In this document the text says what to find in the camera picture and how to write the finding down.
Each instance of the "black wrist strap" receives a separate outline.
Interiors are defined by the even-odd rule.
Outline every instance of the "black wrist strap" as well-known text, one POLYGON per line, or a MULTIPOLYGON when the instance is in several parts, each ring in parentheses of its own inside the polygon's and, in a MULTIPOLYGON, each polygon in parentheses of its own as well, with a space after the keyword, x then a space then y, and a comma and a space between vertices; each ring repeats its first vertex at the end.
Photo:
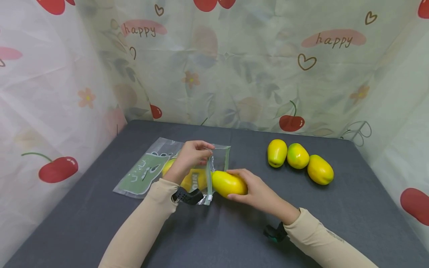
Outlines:
POLYGON ((271 225, 267 225, 264 229, 264 236, 270 238, 274 242, 280 243, 285 239, 287 233, 284 230, 283 223, 280 222, 277 229, 274 229, 271 225))
POLYGON ((182 202, 189 205, 196 205, 204 198, 204 195, 199 189, 195 189, 194 191, 188 193, 183 187, 179 187, 177 192, 173 194, 173 198, 175 200, 181 200, 182 202))

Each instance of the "printed fabric backdrop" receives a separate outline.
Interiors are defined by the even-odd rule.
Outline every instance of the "printed fabric backdrop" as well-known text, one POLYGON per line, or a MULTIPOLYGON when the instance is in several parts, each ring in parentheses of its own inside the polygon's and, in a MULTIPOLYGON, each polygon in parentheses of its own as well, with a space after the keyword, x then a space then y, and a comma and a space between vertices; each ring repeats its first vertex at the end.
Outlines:
POLYGON ((428 18, 426 0, 2 1, 0 267, 133 119, 349 139, 429 249, 428 18))

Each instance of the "dark gray table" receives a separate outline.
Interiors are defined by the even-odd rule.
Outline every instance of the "dark gray table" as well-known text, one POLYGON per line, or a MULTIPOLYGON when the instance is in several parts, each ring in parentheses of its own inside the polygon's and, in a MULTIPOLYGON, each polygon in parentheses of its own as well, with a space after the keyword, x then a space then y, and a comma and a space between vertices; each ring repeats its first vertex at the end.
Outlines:
MULTIPOLYGON (((132 121, 6 264, 7 268, 97 267, 117 229, 141 200, 112 192, 158 138, 204 139, 231 145, 230 167, 247 168, 282 198, 308 209, 379 267, 429 267, 429 255, 353 143, 238 129, 132 121), (272 139, 301 143, 334 168, 327 187, 305 171, 272 169, 272 139)), ((262 235, 278 220, 215 194, 212 204, 180 204, 165 223, 142 267, 319 267, 290 241, 262 235)))

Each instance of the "person's hand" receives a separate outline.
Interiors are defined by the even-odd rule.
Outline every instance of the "person's hand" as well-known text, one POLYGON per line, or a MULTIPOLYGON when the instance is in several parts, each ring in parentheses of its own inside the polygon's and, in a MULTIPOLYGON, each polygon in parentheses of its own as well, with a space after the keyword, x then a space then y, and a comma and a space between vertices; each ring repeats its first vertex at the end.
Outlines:
POLYGON ((205 165, 208 157, 213 153, 215 146, 205 141, 188 141, 185 142, 177 156, 177 159, 167 171, 164 180, 181 184, 191 168, 196 165, 205 165))
POLYGON ((300 211, 279 197, 260 177, 247 169, 230 169, 227 172, 241 177, 248 188, 247 195, 229 194, 228 199, 274 215, 286 225, 292 224, 299 217, 300 211))

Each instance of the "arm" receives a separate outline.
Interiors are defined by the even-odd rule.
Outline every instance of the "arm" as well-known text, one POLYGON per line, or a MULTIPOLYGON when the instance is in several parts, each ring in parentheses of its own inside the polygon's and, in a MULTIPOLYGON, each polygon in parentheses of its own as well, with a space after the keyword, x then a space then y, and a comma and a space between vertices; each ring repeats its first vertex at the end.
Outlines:
POLYGON ((260 177, 246 169, 227 172, 239 175, 248 185, 247 195, 231 194, 228 198, 279 218, 292 243, 322 267, 377 267, 353 246, 326 229, 306 209, 298 210, 280 198, 260 177))
POLYGON ((136 210, 122 224, 101 259, 99 268, 139 268, 164 222, 176 211, 171 196, 178 185, 160 179, 152 184, 136 210))
POLYGON ((197 164, 205 165, 215 147, 203 141, 186 142, 163 179, 153 183, 145 199, 110 241, 99 268, 139 268, 164 222, 176 211, 172 195, 197 164))

